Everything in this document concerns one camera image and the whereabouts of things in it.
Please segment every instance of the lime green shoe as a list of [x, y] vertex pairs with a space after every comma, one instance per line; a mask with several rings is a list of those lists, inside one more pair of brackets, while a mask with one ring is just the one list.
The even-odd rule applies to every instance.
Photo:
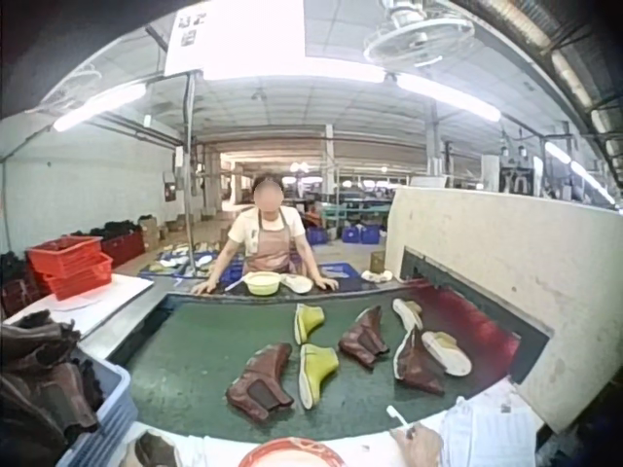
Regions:
[[301, 347], [299, 394], [307, 410], [320, 401], [322, 382], [340, 366], [335, 350], [306, 343]]
[[324, 311], [320, 306], [296, 305], [294, 316], [294, 339], [298, 345], [308, 341], [308, 335], [324, 323]]

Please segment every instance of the bowl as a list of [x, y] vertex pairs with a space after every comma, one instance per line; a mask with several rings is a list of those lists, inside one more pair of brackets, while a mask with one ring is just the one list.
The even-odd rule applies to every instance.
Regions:
[[276, 293], [281, 282], [281, 274], [276, 272], [250, 272], [243, 281], [251, 294], [262, 297]]

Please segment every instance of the ankle boot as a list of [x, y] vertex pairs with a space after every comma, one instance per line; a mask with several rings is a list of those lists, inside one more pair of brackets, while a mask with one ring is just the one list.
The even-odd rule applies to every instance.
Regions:
[[182, 467], [175, 444], [153, 431], [146, 431], [128, 444], [120, 467]]
[[320, 401], [322, 382], [340, 366], [338, 355], [332, 348], [323, 348], [306, 343], [301, 347], [301, 370], [299, 373], [299, 394], [307, 410]]
[[338, 346], [346, 355], [372, 370], [377, 357], [389, 352], [381, 337], [381, 307], [367, 308], [357, 316]]
[[308, 341], [308, 335], [324, 323], [324, 312], [320, 306], [296, 305], [294, 315], [294, 339], [298, 345]]
[[280, 378], [292, 353], [289, 343], [267, 345], [246, 362], [242, 375], [227, 389], [227, 401], [255, 421], [264, 421], [269, 412], [294, 402], [281, 388]]
[[444, 367], [428, 353], [418, 328], [412, 329], [396, 350], [393, 370], [395, 378], [410, 387], [438, 396], [444, 394], [440, 382]]

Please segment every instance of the hand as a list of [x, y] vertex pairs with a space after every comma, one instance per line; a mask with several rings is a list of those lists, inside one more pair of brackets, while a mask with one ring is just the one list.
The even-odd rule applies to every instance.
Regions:
[[444, 442], [433, 430], [416, 423], [408, 430], [391, 430], [408, 467], [437, 467]]
[[327, 290], [329, 287], [331, 290], [336, 290], [338, 288], [338, 281], [335, 279], [327, 279], [326, 277], [317, 277], [313, 280], [315, 285], [322, 290]]
[[197, 284], [196, 286], [194, 286], [191, 289], [191, 294], [209, 295], [214, 291], [215, 288], [216, 288], [216, 281], [212, 280], [212, 278], [210, 277], [205, 282], [202, 282], [201, 284]]

